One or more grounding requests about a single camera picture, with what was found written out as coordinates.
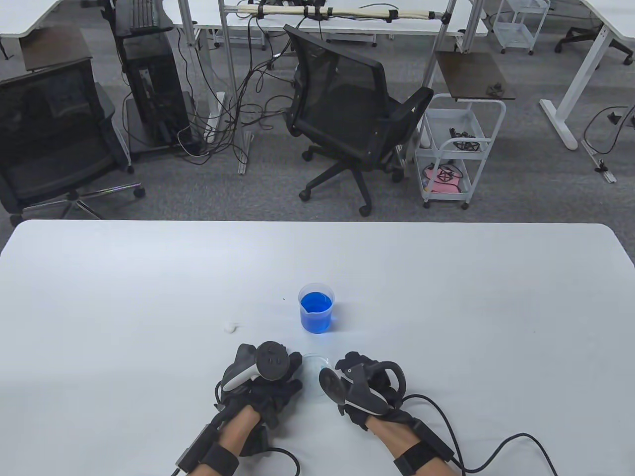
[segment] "blue liquid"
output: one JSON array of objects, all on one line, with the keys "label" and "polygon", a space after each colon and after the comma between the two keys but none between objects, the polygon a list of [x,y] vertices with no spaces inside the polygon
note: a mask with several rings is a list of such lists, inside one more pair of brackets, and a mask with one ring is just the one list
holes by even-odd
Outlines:
[{"label": "blue liquid", "polygon": [[[323,293],[313,292],[302,298],[300,305],[304,308],[300,313],[302,326],[311,333],[321,334],[331,325],[331,312],[324,312],[333,305],[331,298]],[[324,312],[324,315],[307,315],[306,312]]]}]

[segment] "chair armrest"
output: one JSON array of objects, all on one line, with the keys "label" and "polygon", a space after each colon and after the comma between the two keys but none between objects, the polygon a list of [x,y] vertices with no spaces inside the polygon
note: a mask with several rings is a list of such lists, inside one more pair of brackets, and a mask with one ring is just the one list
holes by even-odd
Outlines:
[{"label": "chair armrest", "polygon": [[416,90],[415,93],[406,100],[406,102],[393,111],[389,120],[402,121],[409,112],[412,112],[412,110],[417,108],[421,103],[426,103],[425,106],[427,107],[432,100],[432,96],[434,96],[434,91],[422,86]]}]

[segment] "keyboard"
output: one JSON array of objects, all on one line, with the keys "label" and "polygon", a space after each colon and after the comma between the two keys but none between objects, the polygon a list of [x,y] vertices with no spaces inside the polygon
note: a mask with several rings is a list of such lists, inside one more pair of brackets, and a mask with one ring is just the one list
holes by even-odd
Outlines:
[{"label": "keyboard", "polygon": [[161,0],[131,0],[130,31],[132,33],[161,30]]}]

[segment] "desk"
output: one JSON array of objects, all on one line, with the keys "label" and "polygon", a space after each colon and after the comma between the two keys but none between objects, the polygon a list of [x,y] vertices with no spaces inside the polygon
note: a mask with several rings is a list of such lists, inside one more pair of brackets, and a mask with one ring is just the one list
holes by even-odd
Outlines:
[{"label": "desk", "polygon": [[602,20],[604,27],[593,42],[558,108],[556,109],[548,99],[540,100],[542,110],[547,114],[560,139],[569,150],[576,150],[578,141],[566,125],[566,120],[611,45],[611,41],[615,38],[622,41],[635,41],[635,6],[632,2],[625,0],[582,0],[582,2]]},{"label": "desk", "polygon": [[[233,0],[227,0],[227,4],[236,4]],[[357,8],[367,5],[365,0],[328,0],[326,6],[337,8]],[[420,0],[396,0],[394,3],[404,10],[434,10],[445,11],[447,0],[429,0],[422,4]],[[220,13],[218,10],[217,0],[190,0],[190,12],[192,20],[197,22],[197,28],[220,28]],[[178,9],[177,0],[164,0],[163,9],[165,13],[172,19],[175,25],[182,25],[180,10]],[[453,36],[461,35],[458,30],[467,26],[467,20],[472,10],[472,4],[469,0],[458,0],[454,9],[454,14],[448,25],[448,34]],[[281,31],[288,23],[295,26],[302,17],[294,17],[290,15],[267,15],[259,20],[260,26],[265,31]],[[246,30],[247,18],[238,18],[235,14],[227,15],[227,25],[231,29]],[[319,22],[307,18],[302,22],[300,29],[311,33],[319,33]],[[322,33],[377,33],[377,34],[394,34],[394,35],[436,35],[441,28],[441,22],[438,20],[410,20],[407,18],[387,23],[383,20],[370,20],[367,22],[358,22],[349,18],[331,18],[321,22]],[[251,26],[256,27],[256,21],[251,21]],[[477,36],[486,36],[487,27],[482,21],[479,21],[476,31]]]},{"label": "desk", "polygon": [[61,2],[62,0],[1,0],[0,37],[25,37]]},{"label": "desk", "polygon": [[[312,281],[335,291],[326,334],[300,325]],[[470,467],[527,431],[561,476],[632,476],[634,289],[602,225],[29,220],[0,255],[3,471],[169,475],[238,345],[273,339],[398,362]],[[450,441],[434,410],[407,408]],[[274,441],[303,475],[398,474],[326,397],[288,410]],[[294,471],[243,461],[237,474]],[[549,470],[518,441],[489,474]]]}]

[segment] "white shelf cart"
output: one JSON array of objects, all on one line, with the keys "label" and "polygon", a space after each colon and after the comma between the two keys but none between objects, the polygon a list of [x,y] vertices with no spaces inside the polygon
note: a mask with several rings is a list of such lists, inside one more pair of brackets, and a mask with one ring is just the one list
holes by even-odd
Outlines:
[{"label": "white shelf cart", "polygon": [[[485,167],[485,162],[490,156],[490,150],[494,144],[494,140],[503,123],[507,107],[505,103],[495,99],[458,99],[457,104],[465,107],[457,107],[455,109],[435,109],[430,106],[440,98],[451,98],[449,94],[436,94],[432,98],[428,109],[426,109],[423,120],[423,130],[430,140],[430,147],[424,149],[419,147],[415,151],[415,164],[418,174],[418,183],[421,191],[421,197],[424,200],[424,207],[430,206],[431,200],[457,200],[463,201],[461,207],[465,210],[469,207],[470,200],[481,173]],[[472,109],[475,103],[492,103],[499,106],[499,114],[490,137],[485,136],[483,129]],[[452,138],[450,128],[454,128],[459,132],[467,132],[474,138]],[[478,151],[469,152],[459,150],[456,146],[457,142],[478,142]],[[466,161],[479,161],[479,166],[473,181],[471,180],[467,168]],[[434,164],[432,174],[429,180],[424,175],[425,169]],[[434,192],[433,184],[436,181],[439,166],[442,164],[453,164],[461,172],[461,179],[458,184],[457,193]]]},{"label": "white shelf cart", "polygon": [[[509,5],[514,13],[511,22],[502,20],[501,13],[503,13],[502,10],[505,3]],[[508,47],[527,48],[529,49],[529,54],[532,55],[533,47],[542,29],[542,24],[547,18],[550,6],[551,0],[502,0],[492,28],[502,47],[500,52],[505,54],[505,49]],[[540,25],[535,34],[532,34],[525,25],[525,15],[527,14],[542,15]]]}]

